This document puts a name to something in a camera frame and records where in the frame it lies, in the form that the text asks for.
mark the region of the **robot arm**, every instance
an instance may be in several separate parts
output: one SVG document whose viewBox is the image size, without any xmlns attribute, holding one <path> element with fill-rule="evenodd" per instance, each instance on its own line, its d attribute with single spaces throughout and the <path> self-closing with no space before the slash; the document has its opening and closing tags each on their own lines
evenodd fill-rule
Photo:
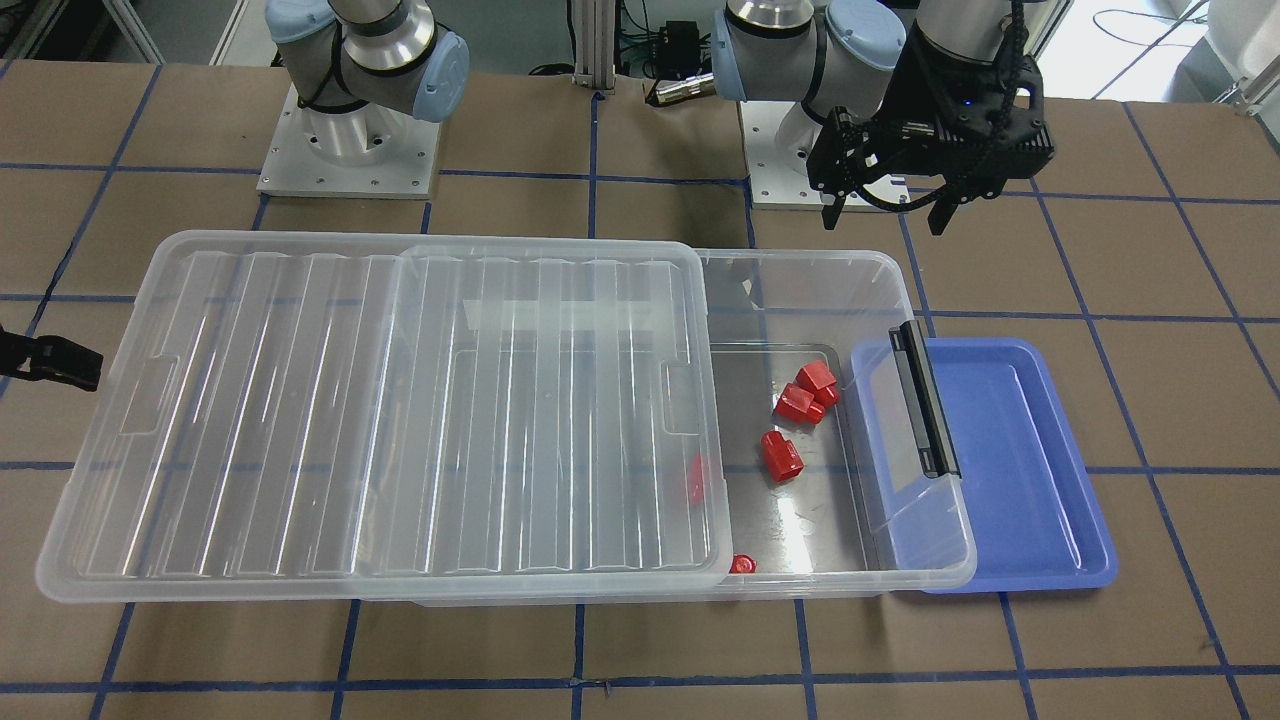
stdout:
<svg viewBox="0 0 1280 720">
<path fill-rule="evenodd" d="M 426 0 L 270 0 L 266 23 L 300 104 L 316 113 L 374 104 L 438 123 L 462 100 L 467 44 Z"/>
<path fill-rule="evenodd" d="M 906 32 L 874 0 L 817 12 L 809 0 L 730 0 L 713 29 L 717 90 L 799 102 L 817 132 L 805 170 L 827 229 L 858 195 L 899 213 L 932 204 L 929 228 L 941 234 L 960 205 L 997 197 L 1053 156 L 1039 70 L 1021 50 L 1023 9 L 1023 0 L 924 0 Z M 888 202 L 867 186 L 891 173 L 946 182 Z"/>
</svg>

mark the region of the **blue plastic tray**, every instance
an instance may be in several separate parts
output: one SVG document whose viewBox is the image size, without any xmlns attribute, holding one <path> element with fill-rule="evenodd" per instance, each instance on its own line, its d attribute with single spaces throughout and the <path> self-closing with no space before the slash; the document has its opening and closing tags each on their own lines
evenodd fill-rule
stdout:
<svg viewBox="0 0 1280 720">
<path fill-rule="evenodd" d="M 929 340 L 978 544 L 942 593 L 1098 588 L 1116 553 L 1044 359 L 1010 338 Z"/>
</svg>

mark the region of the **blue tape line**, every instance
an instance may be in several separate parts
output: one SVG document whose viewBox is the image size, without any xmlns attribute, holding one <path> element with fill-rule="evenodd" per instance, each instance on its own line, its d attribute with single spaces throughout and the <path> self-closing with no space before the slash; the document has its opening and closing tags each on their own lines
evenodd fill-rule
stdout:
<svg viewBox="0 0 1280 720">
<path fill-rule="evenodd" d="M 1192 205 L 1280 205 L 1280 200 L 1233 200 L 1230 197 L 1178 197 L 1178 201 Z"/>
<path fill-rule="evenodd" d="M 1125 465 L 1085 465 L 1084 471 L 1091 475 L 1146 475 L 1148 469 Z"/>
<path fill-rule="evenodd" d="M 568 708 L 570 720 L 582 720 L 582 685 L 573 685 L 573 700 Z"/>
<path fill-rule="evenodd" d="M 1267 384 L 1271 386 L 1271 395 L 1280 400 L 1280 386 L 1276 384 L 1275 377 L 1271 374 L 1271 369 L 1267 368 L 1266 361 L 1262 359 L 1262 354 L 1258 351 L 1257 343 L 1253 342 L 1253 336 L 1249 334 L 1249 328 L 1240 322 L 1240 313 L 1235 307 L 1235 302 L 1231 301 L 1230 293 L 1226 292 L 1226 286 L 1222 284 L 1222 278 L 1217 274 L 1217 268 L 1213 266 L 1213 261 L 1210 260 L 1208 251 L 1204 250 L 1204 243 L 1201 242 L 1199 234 L 1196 232 L 1196 227 L 1192 225 L 1192 219 L 1187 215 L 1187 209 L 1183 208 L 1181 200 L 1178 193 L 1174 192 L 1172 183 L 1169 182 L 1169 177 L 1165 174 L 1165 169 L 1160 167 L 1160 160 L 1156 159 L 1156 152 L 1151 149 L 1151 143 L 1147 142 L 1147 136 L 1142 132 L 1138 126 L 1138 118 L 1133 115 L 1133 110 L 1129 109 L 1128 102 L 1121 102 L 1125 115 L 1129 117 L 1129 123 L 1133 126 L 1133 131 L 1138 135 L 1138 141 L 1142 142 L 1142 149 L 1147 151 L 1147 158 L 1151 159 L 1151 165 L 1156 168 L 1156 174 L 1160 176 L 1160 182 L 1165 186 L 1169 192 L 1169 197 L 1174 201 L 1174 208 L 1178 209 L 1178 215 L 1183 219 L 1183 225 L 1187 228 L 1187 234 L 1190 236 L 1192 242 L 1196 245 L 1196 251 L 1199 252 L 1201 260 L 1204 263 L 1204 269 L 1208 270 L 1211 278 L 1213 278 L 1213 284 L 1217 287 L 1219 295 L 1222 296 L 1222 301 L 1226 302 L 1226 309 L 1230 310 L 1231 318 L 1235 318 L 1240 327 L 1240 334 L 1244 336 L 1244 342 L 1249 346 L 1249 352 L 1253 354 L 1253 360 L 1258 364 L 1262 370 L 1262 377 L 1266 378 Z"/>
<path fill-rule="evenodd" d="M 138 127 L 138 120 L 142 118 L 142 110 L 146 109 L 147 101 L 151 99 L 151 91 L 155 90 L 156 79 L 160 78 L 160 69 L 163 65 L 156 65 L 155 70 L 151 72 L 151 79 L 147 82 L 146 90 L 142 91 L 142 97 L 138 100 L 138 106 L 133 110 L 133 118 L 129 119 L 129 126 L 124 129 L 124 137 L 120 138 L 120 145 L 115 149 L 115 155 L 111 158 L 111 168 L 114 168 L 120 161 L 120 156 L 124 155 L 124 149 L 129 145 L 129 138 L 133 137 L 133 131 Z M 111 182 L 113 170 L 108 170 L 102 174 L 102 181 L 97 184 L 97 191 L 93 193 L 93 199 L 90 201 L 88 209 L 84 211 L 84 217 L 81 218 L 79 225 L 76 228 L 76 234 L 72 236 L 72 242 L 63 254 L 61 260 L 58 261 L 58 266 L 54 269 L 54 277 L 50 278 L 49 284 L 45 287 L 45 292 L 41 295 L 40 302 L 36 305 L 36 311 L 31 316 L 31 322 L 27 323 L 28 336 L 36 334 L 36 328 L 40 325 L 40 320 L 45 316 L 45 309 L 49 306 L 49 300 L 54 293 L 54 288 L 58 287 L 58 282 L 63 279 L 63 274 L 67 272 L 67 265 L 70 264 L 72 256 L 76 254 L 76 249 L 79 246 L 81 240 L 84 238 L 84 231 L 88 229 L 90 222 L 93 219 L 93 213 L 97 210 L 99 202 L 102 201 L 102 196 L 106 193 L 106 186 Z M 10 378 L 0 378 L 0 397 L 4 397 L 5 391 L 9 389 Z"/>
<path fill-rule="evenodd" d="M 92 165 L 81 163 L 0 163 L 0 170 L 61 170 L 61 172 L 87 172 L 105 173 L 182 173 L 193 176 L 256 176 L 262 170 L 259 168 L 207 168 L 182 165 Z"/>
<path fill-rule="evenodd" d="M 462 176 L 471 178 L 521 178 L 521 179 L 591 179 L 581 173 L 527 173 L 520 170 L 440 170 L 442 176 Z"/>
<path fill-rule="evenodd" d="M 120 661 L 120 652 L 124 650 L 124 638 L 129 634 L 129 623 L 133 620 L 134 603 L 125 603 L 120 611 L 120 621 L 115 625 L 115 639 L 111 641 L 111 651 L 106 655 L 106 665 L 102 667 L 102 684 L 108 684 L 115 676 L 115 666 Z M 102 705 L 106 702 L 106 688 L 100 688 L 93 696 L 93 706 L 90 708 L 88 720 L 99 720 L 102 716 Z"/>
<path fill-rule="evenodd" d="M 1089 315 L 1088 304 L 1084 301 L 1084 295 L 1080 291 L 1080 283 L 1075 277 L 1075 272 L 1071 269 L 1071 263 L 1066 256 L 1066 249 L 1062 245 L 1062 238 L 1059 236 L 1057 227 L 1053 224 L 1053 217 L 1050 215 L 1048 205 L 1044 202 L 1044 197 L 1039 195 L 1039 186 L 1036 179 L 1032 178 L 1032 190 L 1037 192 L 1036 201 L 1039 204 L 1041 213 L 1044 215 L 1044 223 L 1048 225 L 1050 237 L 1053 240 L 1053 245 L 1057 249 L 1059 258 L 1062 260 L 1062 268 L 1066 270 L 1066 278 L 1071 283 L 1071 290 L 1075 292 L 1075 299 L 1080 305 L 1080 311 Z M 1098 334 L 1098 329 L 1092 318 L 1085 319 L 1085 324 L 1089 328 L 1089 334 L 1093 338 L 1093 345 L 1098 351 L 1098 357 L 1102 360 L 1102 369 L 1107 374 L 1107 382 L 1111 384 L 1111 392 L 1115 395 L 1116 404 L 1120 406 L 1120 415 L 1124 418 L 1125 428 L 1129 430 L 1129 437 L 1133 441 L 1134 450 L 1138 452 L 1138 460 L 1142 462 L 1143 469 L 1147 470 L 1147 482 L 1151 486 L 1152 496 L 1156 498 L 1157 506 L 1161 509 L 1161 518 L 1165 521 L 1165 530 L 1169 533 L 1170 541 L 1174 543 L 1174 548 L 1178 553 L 1178 562 L 1183 569 L 1183 575 L 1187 579 L 1187 585 L 1192 591 L 1192 597 L 1196 600 L 1196 606 L 1199 610 L 1201 620 L 1204 623 L 1204 630 L 1208 633 L 1210 642 L 1213 644 L 1215 652 L 1217 652 L 1219 664 L 1224 669 L 1229 669 L 1229 662 L 1226 652 L 1222 650 L 1222 643 L 1217 637 L 1217 632 L 1213 628 L 1213 620 L 1210 618 L 1208 607 L 1204 605 L 1204 600 L 1199 592 L 1199 584 L 1196 582 L 1196 575 L 1192 571 L 1190 564 L 1187 562 L 1185 555 L 1181 552 L 1181 542 L 1178 538 L 1178 529 L 1174 527 L 1172 518 L 1164 506 L 1164 497 L 1160 493 L 1160 488 L 1156 484 L 1156 477 L 1151 471 L 1151 461 L 1147 459 L 1147 451 L 1142 445 L 1142 437 L 1138 434 L 1138 425 L 1133 421 L 1133 415 L 1129 413 L 1129 404 L 1124 398 L 1124 393 L 1120 392 L 1120 383 L 1116 379 L 1115 369 L 1111 366 L 1111 359 L 1107 356 L 1106 347 L 1102 345 L 1102 336 Z M 1240 711 L 1242 720 L 1248 720 L 1248 710 L 1244 707 L 1244 700 L 1240 696 L 1239 685 L 1235 683 L 1234 675 L 1228 670 L 1225 673 L 1228 685 L 1231 688 L 1231 696 L 1236 701 L 1236 708 Z"/>
<path fill-rule="evenodd" d="M 989 683 L 1016 680 L 1014 670 L 952 670 L 946 673 L 826 673 L 817 685 L 888 685 L 900 683 Z"/>
<path fill-rule="evenodd" d="M 598 115 L 593 113 L 593 128 L 595 127 L 595 120 Z M 640 183 L 640 184 L 718 184 L 728 187 L 742 187 L 744 181 L 739 178 L 654 178 L 645 176 L 602 176 L 595 169 L 596 163 L 591 164 L 591 172 L 582 173 L 535 173 L 525 170 L 466 170 L 466 169 L 445 169 L 440 170 L 442 176 L 461 176 L 472 178 L 518 178 L 518 179 L 562 179 L 562 181 L 590 181 L 596 179 L 599 182 L 622 182 L 622 183 Z"/>
<path fill-rule="evenodd" d="M 920 260 L 915 255 L 915 243 L 911 241 L 911 231 L 906 227 L 906 215 L 899 213 L 897 227 L 902 231 L 902 242 L 906 243 L 906 258 L 911 264 L 911 278 L 915 279 L 915 293 L 920 300 L 920 316 L 924 318 L 924 324 L 929 331 L 929 336 L 937 337 L 937 329 L 933 327 L 933 310 L 929 309 L 929 299 L 924 295 L 924 278 L 920 275 Z"/>
<path fill-rule="evenodd" d="M 1204 468 L 1204 466 L 1157 466 L 1157 468 L 1088 468 L 1089 473 L 1100 475 L 1244 475 L 1244 477 L 1277 477 L 1280 468 Z"/>
<path fill-rule="evenodd" d="M 1066 667 L 1060 670 L 1028 670 L 1033 680 L 1080 680 L 1087 678 L 1196 678 L 1225 675 L 1221 665 L 1157 665 L 1146 667 Z"/>
<path fill-rule="evenodd" d="M 50 302 L 102 302 L 132 305 L 137 300 L 134 295 L 51 295 Z"/>
<path fill-rule="evenodd" d="M 604 100 L 603 92 L 591 94 L 591 165 L 586 187 L 586 237 L 589 238 L 595 237 L 595 199 L 596 186 L 599 184 L 602 100 Z"/>
<path fill-rule="evenodd" d="M 178 165 L 120 165 L 118 173 L 186 173 L 193 176 L 256 176 L 260 168 L 182 168 Z"/>
<path fill-rule="evenodd" d="M 63 170 L 63 172 L 84 172 L 84 173 L 105 173 L 111 169 L 111 165 L 81 165 L 81 164 L 59 164 L 59 163 L 0 163 L 0 170 Z"/>
<path fill-rule="evenodd" d="M 356 629 L 360 624 L 358 600 L 351 601 L 347 611 L 347 632 L 342 637 L 342 656 L 338 659 L 338 682 L 333 689 L 333 703 L 329 706 L 329 720 L 342 719 L 343 689 L 351 674 L 351 651 L 356 647 Z"/>
<path fill-rule="evenodd" d="M 1226 684 L 1231 688 L 1231 697 L 1235 700 L 1235 707 L 1240 712 L 1240 720 L 1249 720 L 1249 710 L 1244 705 L 1244 696 L 1240 694 L 1240 685 L 1235 682 L 1235 674 L 1231 671 L 1230 661 L 1226 659 L 1226 650 L 1222 647 L 1222 639 L 1219 637 L 1217 629 L 1213 626 L 1213 619 L 1210 618 L 1208 606 L 1204 603 L 1204 596 L 1201 593 L 1199 583 L 1196 582 L 1196 574 L 1192 571 L 1190 561 L 1187 560 L 1187 552 L 1183 550 L 1183 541 L 1178 537 L 1178 529 L 1174 527 L 1174 518 L 1169 514 L 1169 506 L 1165 503 L 1165 493 L 1161 492 L 1155 474 L 1147 474 L 1147 483 L 1151 486 L 1151 495 L 1156 498 L 1156 507 L 1160 509 L 1160 518 L 1165 521 L 1165 528 L 1169 530 L 1169 539 L 1174 543 L 1174 552 L 1178 555 L 1178 564 L 1181 565 L 1183 574 L 1187 575 L 1187 584 L 1190 587 L 1192 597 L 1196 600 L 1196 609 L 1199 610 L 1201 620 L 1204 621 L 1204 629 L 1208 632 L 1210 643 L 1213 646 L 1217 661 L 1222 666 L 1226 675 Z"/>
<path fill-rule="evenodd" d="M 800 644 L 800 678 L 804 680 L 804 703 L 809 720 L 818 720 L 818 694 L 813 689 L 813 660 L 809 656 L 809 623 L 804 614 L 804 601 L 794 601 L 796 609 L 796 641 Z"/>
<path fill-rule="evenodd" d="M 573 609 L 573 678 L 582 679 L 582 662 L 586 656 L 586 606 L 579 603 Z"/>
<path fill-rule="evenodd" d="M 1000 593 L 1000 610 L 1005 615 L 1005 629 L 1009 632 L 1009 644 L 1014 648 L 1014 666 L 1018 669 L 1018 684 L 1023 689 L 1023 703 L 1027 705 L 1028 720 L 1038 720 L 1036 698 L 1032 697 L 1032 683 L 1027 675 L 1027 660 L 1023 657 L 1023 643 L 1018 638 L 1018 623 L 1014 620 L 1014 607 L 1009 603 L 1009 593 Z"/>
<path fill-rule="evenodd" d="M 259 193 L 257 196 L 257 211 L 253 213 L 253 223 L 248 227 L 251 231 L 262 229 L 262 218 L 266 217 L 266 206 L 271 202 L 271 196 L 266 193 Z"/>
<path fill-rule="evenodd" d="M 563 678 L 504 678 L 500 680 L 463 678 L 452 680 L 349 680 L 344 691 L 348 693 L 375 691 L 564 691 L 571 687 L 575 684 Z"/>
<path fill-rule="evenodd" d="M 742 187 L 744 182 L 737 178 L 648 178 L 640 176 L 596 176 L 602 182 L 630 182 L 641 184 L 718 184 L 726 187 Z"/>
<path fill-rule="evenodd" d="M 1121 667 L 1060 667 L 1027 670 L 1032 680 L 1060 680 L 1082 678 L 1181 678 L 1217 676 L 1233 673 L 1251 676 L 1280 676 L 1280 665 L 1156 665 Z M 1016 680 L 1015 670 L 952 670 L 937 673 L 824 673 L 814 674 L 814 685 L 852 684 L 905 684 L 905 683 L 986 683 Z M 748 685 L 800 685 L 800 674 L 780 675 L 695 675 L 626 676 L 609 679 L 611 687 L 675 688 L 675 687 L 748 687 Z M 576 680 L 572 678 L 504 678 L 504 679 L 384 679 L 352 680 L 344 692 L 380 691 L 460 691 L 460 689 L 538 689 L 564 691 L 603 688 L 605 680 Z M 333 692 L 334 680 L 178 680 L 178 682 L 88 682 L 88 683 L 0 683 L 0 694 L 84 694 L 84 693 L 201 693 L 201 692 Z"/>
<path fill-rule="evenodd" d="M 26 460 L 8 460 L 0 462 L 0 470 L 70 470 L 74 462 L 44 462 Z"/>
<path fill-rule="evenodd" d="M 746 675 L 741 678 L 723 678 L 719 675 L 690 675 L 687 678 L 612 678 L 609 685 L 614 688 L 696 688 L 714 685 L 799 685 L 804 683 L 804 676 L 797 674 L 785 675 Z M 584 683 L 586 685 L 602 685 L 603 682 Z"/>
</svg>

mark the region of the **metal bracket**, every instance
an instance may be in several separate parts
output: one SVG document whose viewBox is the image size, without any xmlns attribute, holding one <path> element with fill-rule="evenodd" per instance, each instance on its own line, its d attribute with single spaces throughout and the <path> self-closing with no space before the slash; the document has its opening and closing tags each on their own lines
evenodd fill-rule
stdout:
<svg viewBox="0 0 1280 720">
<path fill-rule="evenodd" d="M 616 9 L 614 0 L 570 0 L 575 85 L 613 92 Z"/>
<path fill-rule="evenodd" d="M 742 122 L 742 149 L 746 168 L 751 176 L 751 202 L 756 208 L 774 210 L 817 210 L 823 206 L 822 196 L 809 187 L 809 178 L 788 164 L 778 149 L 776 136 L 795 102 L 753 100 L 740 102 Z M 808 152 L 809 149 L 797 149 Z M 878 197 L 906 202 L 910 193 L 906 181 L 899 176 L 886 176 L 869 186 Z M 845 211 L 878 213 L 859 197 L 849 197 Z"/>
<path fill-rule="evenodd" d="M 1257 115 L 1262 105 L 1280 88 L 1280 55 L 1271 60 L 1258 77 L 1240 81 L 1239 90 L 1231 100 L 1238 115 Z"/>
<path fill-rule="evenodd" d="M 440 126 L 394 113 L 398 127 L 372 164 L 337 164 L 317 151 L 292 86 L 257 178 L 257 191 L 278 197 L 383 197 L 428 200 Z"/>
</svg>

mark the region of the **red block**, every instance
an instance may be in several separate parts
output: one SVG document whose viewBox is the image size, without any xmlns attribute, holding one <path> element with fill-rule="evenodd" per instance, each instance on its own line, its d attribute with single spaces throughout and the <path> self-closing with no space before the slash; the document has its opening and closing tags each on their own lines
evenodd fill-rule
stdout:
<svg viewBox="0 0 1280 720">
<path fill-rule="evenodd" d="M 707 489 L 703 483 L 703 454 L 694 454 L 694 462 L 689 466 L 689 505 L 698 507 L 705 498 Z"/>
<path fill-rule="evenodd" d="M 750 575 L 755 571 L 755 560 L 750 555 L 735 555 L 728 571 L 731 575 Z"/>
<path fill-rule="evenodd" d="M 782 437 L 778 430 L 764 433 L 764 437 L 760 438 L 760 447 L 764 448 L 764 466 L 773 475 L 773 482 L 790 480 L 799 475 L 800 470 L 804 470 L 804 460 L 800 460 L 796 446 Z"/>
<path fill-rule="evenodd" d="M 814 398 L 812 392 L 795 383 L 787 383 L 787 387 L 782 388 L 782 395 L 778 396 L 778 404 L 773 411 L 792 423 L 813 424 L 820 423 L 823 415 L 827 414 L 827 409 Z"/>
<path fill-rule="evenodd" d="M 840 402 L 840 389 L 836 388 L 836 375 L 822 360 L 814 360 L 796 373 L 796 384 L 814 395 L 824 407 Z"/>
</svg>

